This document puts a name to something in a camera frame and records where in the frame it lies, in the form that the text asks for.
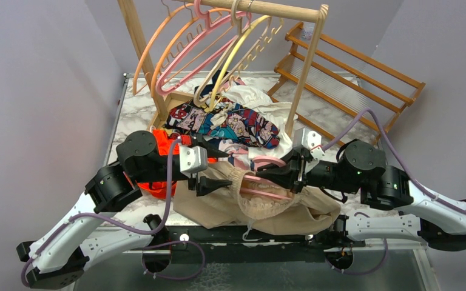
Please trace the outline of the beige shorts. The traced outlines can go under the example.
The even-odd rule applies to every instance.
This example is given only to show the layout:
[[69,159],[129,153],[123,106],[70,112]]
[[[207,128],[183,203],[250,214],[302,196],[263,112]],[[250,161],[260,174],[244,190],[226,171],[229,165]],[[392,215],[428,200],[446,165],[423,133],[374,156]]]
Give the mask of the beige shorts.
[[292,193],[264,182],[247,181],[249,170],[217,162],[201,172],[209,179],[231,182],[205,196],[177,182],[173,209],[212,229],[229,224],[246,225],[270,235],[310,235],[329,228],[340,215],[340,204],[319,189],[304,187]]

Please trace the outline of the orange mesh shorts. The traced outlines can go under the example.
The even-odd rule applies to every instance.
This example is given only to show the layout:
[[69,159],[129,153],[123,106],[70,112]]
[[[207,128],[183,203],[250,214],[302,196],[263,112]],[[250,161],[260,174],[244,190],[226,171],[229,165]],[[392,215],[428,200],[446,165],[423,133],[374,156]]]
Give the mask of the orange mesh shorts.
[[180,136],[169,139],[164,130],[140,130],[118,145],[116,153],[132,183],[158,199],[165,199],[174,196],[178,181],[189,181],[180,172],[180,143]]

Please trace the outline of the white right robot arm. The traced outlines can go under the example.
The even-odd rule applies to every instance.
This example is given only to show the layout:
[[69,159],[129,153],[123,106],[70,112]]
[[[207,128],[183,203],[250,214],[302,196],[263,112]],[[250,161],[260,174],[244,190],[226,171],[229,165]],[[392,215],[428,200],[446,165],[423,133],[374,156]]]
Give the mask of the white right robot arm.
[[388,217],[341,215],[318,235],[324,246],[409,239],[441,251],[466,250],[466,199],[448,199],[416,186],[405,171],[386,163],[382,150],[358,139],[345,144],[338,157],[312,164],[309,150],[293,150],[284,166],[263,166],[257,176],[294,193],[303,193],[306,186],[358,193],[360,202],[372,209],[398,211]]

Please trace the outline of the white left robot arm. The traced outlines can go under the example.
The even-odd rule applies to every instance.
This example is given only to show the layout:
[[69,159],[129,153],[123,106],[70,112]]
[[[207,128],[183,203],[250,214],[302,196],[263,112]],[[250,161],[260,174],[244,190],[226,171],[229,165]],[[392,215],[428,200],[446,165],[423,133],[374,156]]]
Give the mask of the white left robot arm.
[[[55,227],[42,238],[17,246],[24,262],[24,286],[62,289],[95,263],[146,245],[152,249],[164,246],[173,184],[190,181],[195,185],[197,173],[207,168],[209,158],[225,156],[201,134],[179,136],[162,154],[155,135],[146,130],[128,135],[116,153],[116,161],[97,171]],[[153,182],[166,186],[162,215],[151,215],[137,226],[115,220],[117,213],[141,197],[140,185]]]

